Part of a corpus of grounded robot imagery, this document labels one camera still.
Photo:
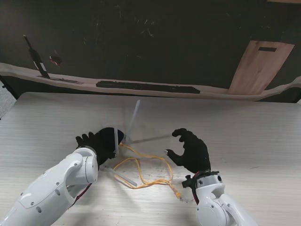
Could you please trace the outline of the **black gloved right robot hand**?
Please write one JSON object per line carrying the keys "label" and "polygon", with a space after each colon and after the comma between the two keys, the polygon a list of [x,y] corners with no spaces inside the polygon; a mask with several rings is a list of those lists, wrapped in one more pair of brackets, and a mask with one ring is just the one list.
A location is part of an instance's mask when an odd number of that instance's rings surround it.
{"label": "black gloved right robot hand", "polygon": [[172,133],[183,143],[184,152],[177,155],[173,150],[166,149],[166,155],[177,165],[183,166],[188,171],[196,174],[199,171],[211,170],[209,153],[206,144],[191,131],[181,128]]}

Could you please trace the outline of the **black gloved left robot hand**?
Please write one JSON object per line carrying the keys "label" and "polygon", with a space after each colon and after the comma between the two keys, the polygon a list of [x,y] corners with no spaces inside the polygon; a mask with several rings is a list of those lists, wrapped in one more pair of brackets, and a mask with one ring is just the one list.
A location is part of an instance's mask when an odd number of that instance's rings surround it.
{"label": "black gloved left robot hand", "polygon": [[114,128],[103,128],[97,133],[89,132],[76,136],[78,148],[91,147],[97,156],[97,163],[100,167],[108,159],[115,158],[115,133]]}

